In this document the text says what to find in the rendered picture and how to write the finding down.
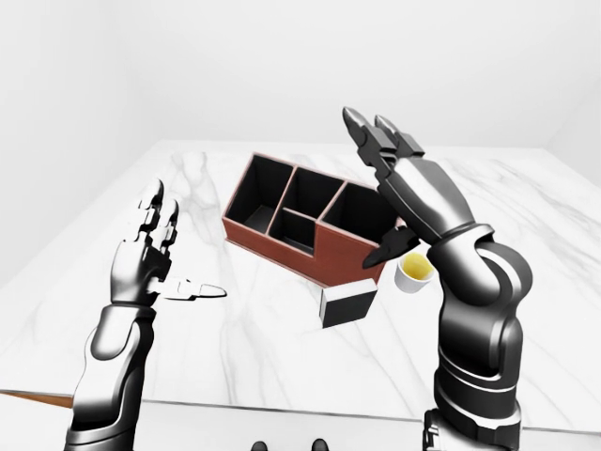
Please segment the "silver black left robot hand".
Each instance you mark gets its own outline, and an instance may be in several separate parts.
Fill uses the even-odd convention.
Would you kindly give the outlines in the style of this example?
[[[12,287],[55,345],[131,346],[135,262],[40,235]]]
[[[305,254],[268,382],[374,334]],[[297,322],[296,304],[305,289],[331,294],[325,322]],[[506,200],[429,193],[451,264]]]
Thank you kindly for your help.
[[[117,246],[110,275],[112,303],[151,306],[159,296],[176,301],[223,298],[225,289],[168,273],[170,247],[177,239],[179,206],[163,200],[164,186],[153,179],[141,196],[123,241]]]

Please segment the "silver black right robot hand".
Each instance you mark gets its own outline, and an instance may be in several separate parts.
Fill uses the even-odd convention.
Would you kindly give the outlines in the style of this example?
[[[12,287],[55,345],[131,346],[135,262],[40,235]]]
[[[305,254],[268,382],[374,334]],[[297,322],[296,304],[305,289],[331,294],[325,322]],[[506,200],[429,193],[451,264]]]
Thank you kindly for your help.
[[[448,174],[424,157],[424,150],[389,119],[375,122],[353,108],[342,112],[363,163],[375,169],[378,192],[405,223],[386,232],[363,261],[365,269],[399,257],[422,240],[436,244],[475,223],[469,204]]]

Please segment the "red-brown desk caddy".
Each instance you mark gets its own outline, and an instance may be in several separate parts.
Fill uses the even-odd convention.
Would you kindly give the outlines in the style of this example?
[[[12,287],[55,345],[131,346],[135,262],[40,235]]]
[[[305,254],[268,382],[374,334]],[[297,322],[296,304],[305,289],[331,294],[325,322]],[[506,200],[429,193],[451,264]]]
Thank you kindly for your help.
[[[322,287],[378,280],[362,263],[400,223],[371,187],[257,153],[223,214],[228,241]]]

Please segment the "black book with white pages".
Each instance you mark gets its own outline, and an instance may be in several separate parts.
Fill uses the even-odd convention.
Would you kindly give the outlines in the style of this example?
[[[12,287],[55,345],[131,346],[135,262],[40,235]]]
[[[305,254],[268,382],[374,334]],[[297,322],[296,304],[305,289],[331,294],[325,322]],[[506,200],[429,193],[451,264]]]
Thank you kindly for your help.
[[[377,292],[377,284],[372,278],[323,288],[319,309],[322,327],[363,319]]]

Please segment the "white mug with yellow liquid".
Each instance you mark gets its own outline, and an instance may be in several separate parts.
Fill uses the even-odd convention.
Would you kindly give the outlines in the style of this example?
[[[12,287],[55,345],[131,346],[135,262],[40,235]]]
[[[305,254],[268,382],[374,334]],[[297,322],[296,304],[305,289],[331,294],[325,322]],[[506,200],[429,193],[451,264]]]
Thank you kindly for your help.
[[[412,294],[427,285],[434,274],[435,269],[429,260],[422,254],[412,252],[398,260],[394,282],[401,291]]]

